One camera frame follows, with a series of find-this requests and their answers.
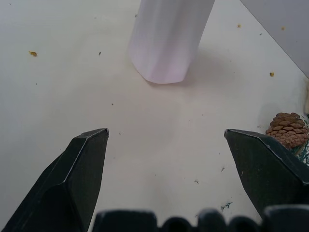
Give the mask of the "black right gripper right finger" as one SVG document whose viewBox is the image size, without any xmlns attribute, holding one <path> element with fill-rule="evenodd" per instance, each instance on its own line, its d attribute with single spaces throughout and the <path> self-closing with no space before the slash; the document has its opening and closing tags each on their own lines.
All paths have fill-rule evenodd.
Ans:
<svg viewBox="0 0 309 232">
<path fill-rule="evenodd" d="M 309 168 L 275 138 L 226 129 L 244 190 L 259 215 L 266 207 L 309 203 Z"/>
</svg>

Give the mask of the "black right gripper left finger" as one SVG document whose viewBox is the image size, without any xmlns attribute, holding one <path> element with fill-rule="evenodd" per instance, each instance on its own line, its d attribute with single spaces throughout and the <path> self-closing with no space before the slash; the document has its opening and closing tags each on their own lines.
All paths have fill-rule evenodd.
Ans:
<svg viewBox="0 0 309 232">
<path fill-rule="evenodd" d="M 108 129 L 84 132 L 42 172 L 4 232 L 86 232 L 101 188 Z"/>
</svg>

